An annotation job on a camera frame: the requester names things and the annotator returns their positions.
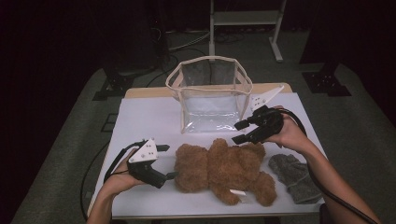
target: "plastic storage bag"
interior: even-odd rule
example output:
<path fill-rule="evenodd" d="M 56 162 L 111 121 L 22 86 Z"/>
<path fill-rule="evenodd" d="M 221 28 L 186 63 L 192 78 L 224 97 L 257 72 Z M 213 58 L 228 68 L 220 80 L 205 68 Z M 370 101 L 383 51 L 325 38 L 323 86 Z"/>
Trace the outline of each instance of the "plastic storage bag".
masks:
<path fill-rule="evenodd" d="M 205 56 L 180 63 L 166 86 L 181 104 L 181 132 L 234 131 L 253 89 L 236 59 Z"/>

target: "carpeted floor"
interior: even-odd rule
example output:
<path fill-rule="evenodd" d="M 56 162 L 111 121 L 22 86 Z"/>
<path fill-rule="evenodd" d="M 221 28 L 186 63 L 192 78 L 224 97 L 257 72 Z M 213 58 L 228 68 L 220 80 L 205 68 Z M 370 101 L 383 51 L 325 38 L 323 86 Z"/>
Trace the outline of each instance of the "carpeted floor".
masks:
<path fill-rule="evenodd" d="M 289 83 L 299 94 L 331 163 L 371 205 L 383 223 L 392 223 L 396 220 L 395 128 L 363 88 L 359 77 L 343 65 L 335 74 L 351 96 L 329 97 L 308 89 L 302 72 L 318 71 L 321 67 L 321 64 L 299 64 L 308 32 L 280 33 L 278 45 L 283 63 L 277 63 L 274 58 L 267 41 L 270 34 L 238 35 L 241 40 L 237 42 L 217 44 L 216 53 L 237 59 L 255 83 Z M 175 47 L 194 38 L 196 35 L 170 34 L 169 44 Z M 163 65 L 163 70 L 171 69 L 176 59 L 181 62 L 207 52 L 207 42 L 172 52 L 173 57 Z M 159 69 L 137 77 L 133 87 L 146 87 L 162 72 Z M 164 86 L 165 78 L 166 75 L 156 77 L 149 86 Z M 106 154 L 106 142 L 111 137 L 111 122 L 116 117 L 113 114 L 118 113 L 121 100 L 120 96 L 92 100 L 105 82 L 106 74 L 102 69 L 92 74 L 13 223 L 84 223 L 80 193 L 86 212 Z M 150 223 L 150 220 L 128 222 Z M 263 223 L 263 219 L 181 219 L 163 223 Z M 318 223 L 318 215 L 282 217 L 281 223 Z"/>

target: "white metal frame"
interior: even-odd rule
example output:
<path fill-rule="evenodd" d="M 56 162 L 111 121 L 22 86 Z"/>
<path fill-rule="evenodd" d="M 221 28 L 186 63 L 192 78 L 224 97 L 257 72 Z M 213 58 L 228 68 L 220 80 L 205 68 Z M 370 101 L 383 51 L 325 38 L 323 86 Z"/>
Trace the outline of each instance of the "white metal frame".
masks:
<path fill-rule="evenodd" d="M 285 12 L 287 0 L 282 0 L 279 10 L 267 11 L 225 11 L 216 12 L 214 9 L 214 0 L 210 0 L 210 41 L 209 55 L 216 55 L 215 52 L 215 26 L 217 25 L 259 25 L 274 24 L 274 35 L 269 37 L 270 45 L 275 54 L 276 61 L 283 62 L 279 47 L 277 46 L 277 37 Z"/>

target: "gray cloth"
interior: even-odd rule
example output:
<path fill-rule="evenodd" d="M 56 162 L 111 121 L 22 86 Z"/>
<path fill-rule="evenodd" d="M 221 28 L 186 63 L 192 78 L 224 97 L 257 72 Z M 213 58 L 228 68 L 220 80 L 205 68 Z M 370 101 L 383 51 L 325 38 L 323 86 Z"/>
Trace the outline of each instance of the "gray cloth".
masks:
<path fill-rule="evenodd" d="M 293 155 L 275 155 L 269 160 L 269 166 L 278 180 L 286 185 L 295 203 L 316 203 L 321 198 L 320 190 L 309 176 L 308 167 Z"/>

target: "stuffed animal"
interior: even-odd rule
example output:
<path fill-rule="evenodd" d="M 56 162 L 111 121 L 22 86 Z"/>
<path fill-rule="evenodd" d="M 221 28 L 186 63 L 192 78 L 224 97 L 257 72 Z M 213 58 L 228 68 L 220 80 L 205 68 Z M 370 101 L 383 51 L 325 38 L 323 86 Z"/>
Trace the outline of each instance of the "stuffed animal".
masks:
<path fill-rule="evenodd" d="M 213 141 L 209 150 L 183 144 L 177 149 L 175 178 L 177 188 L 186 193 L 211 189 L 221 201 L 234 205 L 239 197 L 230 189 L 251 191 L 263 206 L 276 199 L 275 181 L 260 171 L 265 149 L 262 144 L 227 145 L 224 139 Z"/>

